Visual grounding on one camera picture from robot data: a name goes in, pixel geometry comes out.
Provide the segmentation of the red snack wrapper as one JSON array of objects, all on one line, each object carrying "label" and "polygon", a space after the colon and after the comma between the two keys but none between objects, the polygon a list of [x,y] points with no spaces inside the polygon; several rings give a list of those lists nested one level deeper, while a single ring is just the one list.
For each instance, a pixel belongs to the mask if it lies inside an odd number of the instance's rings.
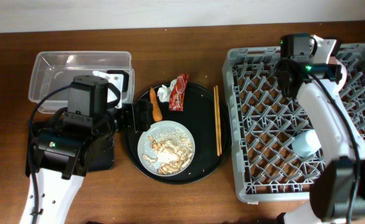
[{"label": "red snack wrapper", "polygon": [[176,84],[171,92],[169,99],[169,110],[171,111],[183,111],[184,108],[184,95],[187,87],[189,75],[180,74],[176,79]]}]

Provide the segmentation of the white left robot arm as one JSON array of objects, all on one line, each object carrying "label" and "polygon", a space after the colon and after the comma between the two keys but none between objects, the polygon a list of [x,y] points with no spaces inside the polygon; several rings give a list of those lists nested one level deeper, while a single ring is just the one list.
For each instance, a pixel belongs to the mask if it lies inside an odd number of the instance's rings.
[{"label": "white left robot arm", "polygon": [[147,100],[120,109],[120,90],[107,79],[79,75],[65,89],[67,107],[46,126],[29,130],[29,193],[21,223],[64,223],[91,164],[114,143],[115,133],[151,126]]}]

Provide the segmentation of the orange carrot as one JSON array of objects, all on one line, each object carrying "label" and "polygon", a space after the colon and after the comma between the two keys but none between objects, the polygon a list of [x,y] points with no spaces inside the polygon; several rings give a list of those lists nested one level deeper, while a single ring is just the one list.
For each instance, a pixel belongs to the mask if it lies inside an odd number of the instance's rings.
[{"label": "orange carrot", "polygon": [[150,102],[153,105],[153,120],[155,122],[162,121],[163,115],[161,114],[161,110],[158,105],[156,93],[153,88],[150,88],[150,90],[149,90],[149,98],[150,98]]}]

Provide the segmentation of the white tissue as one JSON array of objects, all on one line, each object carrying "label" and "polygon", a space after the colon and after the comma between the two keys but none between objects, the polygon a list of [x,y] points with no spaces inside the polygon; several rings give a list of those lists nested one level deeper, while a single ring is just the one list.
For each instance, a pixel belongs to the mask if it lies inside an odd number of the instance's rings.
[{"label": "white tissue", "polygon": [[171,96],[171,90],[168,86],[161,85],[158,88],[157,97],[161,103],[169,103],[170,96]]}]

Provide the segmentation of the wooden chopstick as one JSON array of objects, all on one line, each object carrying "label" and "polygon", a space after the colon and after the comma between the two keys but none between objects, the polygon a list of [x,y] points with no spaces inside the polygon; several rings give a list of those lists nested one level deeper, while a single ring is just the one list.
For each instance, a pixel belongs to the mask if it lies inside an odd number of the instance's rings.
[{"label": "wooden chopstick", "polygon": [[218,114],[217,114],[217,98],[216,98],[216,87],[213,87],[214,92],[214,119],[215,119],[215,126],[216,126],[216,149],[217,149],[217,156],[220,156],[220,149],[219,149],[219,131],[218,131]]},{"label": "wooden chopstick", "polygon": [[219,106],[219,88],[218,85],[215,86],[215,103],[216,103],[216,113],[217,113],[217,138],[218,138],[218,147],[219,147],[219,156],[222,155],[222,139],[221,139],[221,123],[220,123],[220,106]]}]

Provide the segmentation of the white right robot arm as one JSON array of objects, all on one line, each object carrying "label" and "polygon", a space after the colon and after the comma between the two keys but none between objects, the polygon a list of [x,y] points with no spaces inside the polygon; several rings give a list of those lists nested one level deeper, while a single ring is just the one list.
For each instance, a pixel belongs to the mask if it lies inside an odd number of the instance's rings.
[{"label": "white right robot arm", "polygon": [[326,168],[310,188],[310,199],[281,213],[278,223],[351,223],[365,217],[365,140],[339,95],[347,69],[336,59],[338,39],[284,35],[274,68],[285,98],[297,100],[320,141]]}]

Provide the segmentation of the light blue plastic cup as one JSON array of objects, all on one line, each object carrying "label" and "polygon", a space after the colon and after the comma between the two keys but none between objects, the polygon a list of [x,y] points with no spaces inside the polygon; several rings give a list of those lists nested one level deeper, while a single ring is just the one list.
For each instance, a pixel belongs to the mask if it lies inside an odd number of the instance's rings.
[{"label": "light blue plastic cup", "polygon": [[295,140],[292,142],[292,149],[294,153],[298,154],[300,157],[313,155],[320,148],[321,143],[314,129],[295,136]]}]

